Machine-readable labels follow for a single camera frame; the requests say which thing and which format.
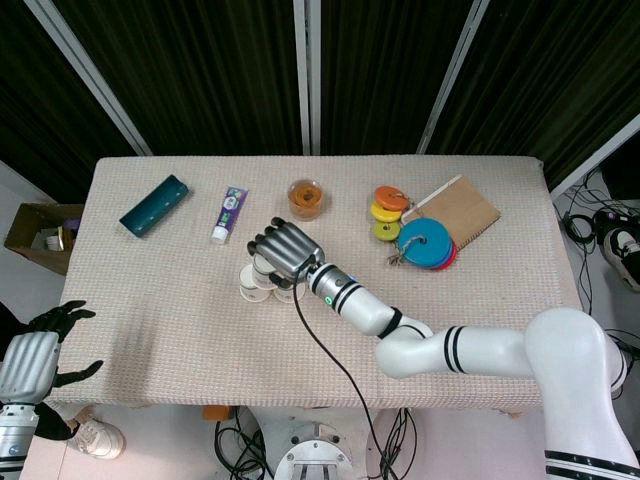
white pole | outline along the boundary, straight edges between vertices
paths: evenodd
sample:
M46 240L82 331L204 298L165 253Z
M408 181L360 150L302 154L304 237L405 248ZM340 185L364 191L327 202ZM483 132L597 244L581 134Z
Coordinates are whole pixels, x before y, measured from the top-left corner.
M420 143L418 144L418 149L416 151L418 155L424 155L427 151L427 147L429 146L429 142L431 142L431 137L436 129L436 124L438 123L442 109L449 98L453 85L456 83L456 79L458 78L464 59L466 58L467 52L473 42L473 38L478 31L482 17L489 6L489 2L490 0L474 0L471 8L469 9L469 15L467 15L467 20L460 32L460 37L458 38L458 43L453 51L453 55L451 56L449 67L442 79L440 91L438 92L438 96L436 97L433 107L431 107L431 113L429 114L427 124L424 127L424 132L422 132L422 138L420 139Z
M307 0L309 25L309 60L311 78L309 95L311 98L311 153L320 155L320 111L321 111L321 0Z
M636 115L624 127L622 127L620 131L618 131L618 133L611 137L598 150L593 152L589 158L582 162L582 165L580 165L573 172L567 175L565 179L562 180L562 182L560 182L560 184L551 191L551 198L555 200L564 192L566 192L569 187L574 185L589 171L593 170L597 165L600 164L600 162L602 162L605 158L615 152L620 145L624 144L624 142L633 137L639 130L640 113Z
M24 0L113 124L138 155L153 155L127 112L51 0Z
M309 129L309 77L307 73L307 26L305 0L293 0L293 22L296 36L296 63L298 66L298 99L300 102L300 134L302 154L311 154Z

white tablecloth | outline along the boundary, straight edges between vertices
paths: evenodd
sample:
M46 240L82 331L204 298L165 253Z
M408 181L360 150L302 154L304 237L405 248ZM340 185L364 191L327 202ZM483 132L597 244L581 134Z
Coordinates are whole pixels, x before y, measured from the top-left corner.
M189 196L144 239L118 219L169 174ZM368 204L391 184L422 199L457 174L471 179L502 218L442 272L390 267L391 246L373 238ZM434 331L450 325L524 329L541 310L578 298L541 163L528 157L134 157L99 162L71 258L63 300L85 299L97 316L79 322L60 370L95 359L91 379L53 399L114 404L183 403L357 406L344 375L313 343L294 307L274 297L251 304L238 290L246 243L275 215L290 219L286 190L318 180L326 211L299 225L328 261L383 301ZM225 246L210 242L227 185L250 190ZM372 407L539 405L535 383L456 375L398 381L377 368L376 338L364 337L307 294L302 309L345 364Z

striped curtain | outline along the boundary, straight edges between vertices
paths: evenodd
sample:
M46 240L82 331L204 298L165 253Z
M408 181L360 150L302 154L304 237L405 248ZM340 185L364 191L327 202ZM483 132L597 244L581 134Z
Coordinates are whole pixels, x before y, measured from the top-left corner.
M640 112L640 2L491 0L427 153L533 155L553 188Z
M415 153L471 0L322 2L322 153Z
M84 202L96 162L134 152L22 1L3 2L0 32L0 160Z
M57 0L155 155L301 154L291 0Z

white cup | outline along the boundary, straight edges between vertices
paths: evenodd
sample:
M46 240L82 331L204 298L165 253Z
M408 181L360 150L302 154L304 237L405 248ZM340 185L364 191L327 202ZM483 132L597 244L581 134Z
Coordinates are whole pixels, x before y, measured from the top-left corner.
M60 245L60 237L57 235L51 235L47 237L47 249L53 250L54 252L61 252L62 246Z
M271 291L261 290L254 283L252 264L245 265L240 270L240 295L247 302L252 303L263 302L271 295Z
M259 253L253 256L253 283L262 290L273 290L276 285L269 279L269 275L275 273L276 269L266 258Z
M304 297L304 292L307 290L303 283L299 283L296 287L298 292L298 300ZM276 288L273 291L275 297L283 303L293 303L293 285L289 288Z

brown notebook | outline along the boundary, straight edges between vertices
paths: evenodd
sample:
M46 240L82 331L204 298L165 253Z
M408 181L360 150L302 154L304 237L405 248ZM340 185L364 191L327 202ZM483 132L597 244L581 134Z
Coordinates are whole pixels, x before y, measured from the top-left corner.
M447 227L461 250L498 220L500 212L467 177L458 175L402 215L402 223L406 225L421 216L433 218Z

